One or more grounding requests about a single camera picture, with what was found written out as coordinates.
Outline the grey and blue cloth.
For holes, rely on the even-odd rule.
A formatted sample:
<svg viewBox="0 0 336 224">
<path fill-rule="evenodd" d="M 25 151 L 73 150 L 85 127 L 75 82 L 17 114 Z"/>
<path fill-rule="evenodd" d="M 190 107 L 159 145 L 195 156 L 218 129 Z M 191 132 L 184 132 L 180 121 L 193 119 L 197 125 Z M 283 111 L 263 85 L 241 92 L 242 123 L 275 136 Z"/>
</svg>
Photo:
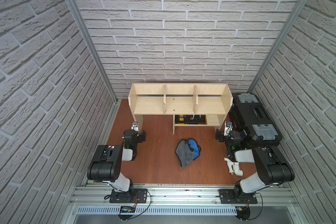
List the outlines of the grey and blue cloth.
<svg viewBox="0 0 336 224">
<path fill-rule="evenodd" d="M 192 161 L 200 156 L 201 147 L 194 139 L 181 140 L 175 150 L 175 154 L 182 168 L 188 167 Z"/>
</svg>

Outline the light wooden bookshelf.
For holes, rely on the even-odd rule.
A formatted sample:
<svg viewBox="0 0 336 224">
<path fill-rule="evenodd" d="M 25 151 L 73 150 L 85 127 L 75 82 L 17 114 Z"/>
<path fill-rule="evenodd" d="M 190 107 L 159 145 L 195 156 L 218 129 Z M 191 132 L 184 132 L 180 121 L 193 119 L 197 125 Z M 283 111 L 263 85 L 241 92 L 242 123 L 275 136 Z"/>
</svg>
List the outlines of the light wooden bookshelf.
<svg viewBox="0 0 336 224">
<path fill-rule="evenodd" d="M 145 115 L 204 115 L 206 126 L 220 129 L 233 104 L 227 84 L 135 83 L 128 96 L 135 122 Z"/>
</svg>

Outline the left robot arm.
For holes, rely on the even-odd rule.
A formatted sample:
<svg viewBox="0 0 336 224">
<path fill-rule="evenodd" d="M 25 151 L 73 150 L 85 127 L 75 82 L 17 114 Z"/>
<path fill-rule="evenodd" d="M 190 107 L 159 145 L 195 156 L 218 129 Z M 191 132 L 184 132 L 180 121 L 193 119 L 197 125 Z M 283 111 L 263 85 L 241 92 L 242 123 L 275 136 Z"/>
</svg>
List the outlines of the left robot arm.
<svg viewBox="0 0 336 224">
<path fill-rule="evenodd" d="M 87 169 L 88 180 L 107 184 L 118 193 L 131 193 L 133 183 L 121 173 L 123 161 L 134 161 L 137 146 L 146 140 L 146 133 L 134 129 L 124 132 L 120 145 L 99 145 Z"/>
</svg>

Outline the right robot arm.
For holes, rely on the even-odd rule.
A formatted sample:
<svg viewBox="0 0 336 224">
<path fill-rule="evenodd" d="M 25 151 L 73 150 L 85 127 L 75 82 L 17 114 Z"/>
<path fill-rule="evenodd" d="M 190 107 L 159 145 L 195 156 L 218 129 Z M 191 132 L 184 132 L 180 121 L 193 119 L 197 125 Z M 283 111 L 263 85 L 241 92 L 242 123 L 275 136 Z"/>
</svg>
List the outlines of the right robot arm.
<svg viewBox="0 0 336 224">
<path fill-rule="evenodd" d="M 255 147 L 240 149 L 240 133 L 216 131 L 216 140 L 227 146 L 227 162 L 229 173 L 242 176 L 241 163 L 252 163 L 256 172 L 248 178 L 237 181 L 233 188 L 233 196 L 250 196 L 270 186 L 278 186 L 295 179 L 295 173 L 280 150 L 275 147 Z"/>
</svg>

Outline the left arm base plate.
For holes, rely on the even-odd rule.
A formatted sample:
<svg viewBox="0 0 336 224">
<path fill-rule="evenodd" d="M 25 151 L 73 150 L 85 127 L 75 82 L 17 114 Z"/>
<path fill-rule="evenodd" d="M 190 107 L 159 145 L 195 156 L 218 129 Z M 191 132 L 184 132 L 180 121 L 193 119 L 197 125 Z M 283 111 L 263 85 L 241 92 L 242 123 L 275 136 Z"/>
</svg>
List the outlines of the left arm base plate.
<svg viewBox="0 0 336 224">
<path fill-rule="evenodd" d="M 116 192 L 112 190 L 109 203 L 146 203 L 147 196 L 147 189 L 134 189 L 130 192 Z"/>
</svg>

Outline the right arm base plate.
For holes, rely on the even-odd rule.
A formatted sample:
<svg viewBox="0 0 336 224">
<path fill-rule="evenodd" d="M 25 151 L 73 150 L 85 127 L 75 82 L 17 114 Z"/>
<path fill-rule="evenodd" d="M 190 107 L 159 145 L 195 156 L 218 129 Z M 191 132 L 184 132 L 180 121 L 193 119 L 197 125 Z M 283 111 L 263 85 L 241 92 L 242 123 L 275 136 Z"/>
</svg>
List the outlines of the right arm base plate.
<svg viewBox="0 0 336 224">
<path fill-rule="evenodd" d="M 219 189 L 221 204 L 257 204 L 254 193 L 246 194 L 238 189 Z"/>
</svg>

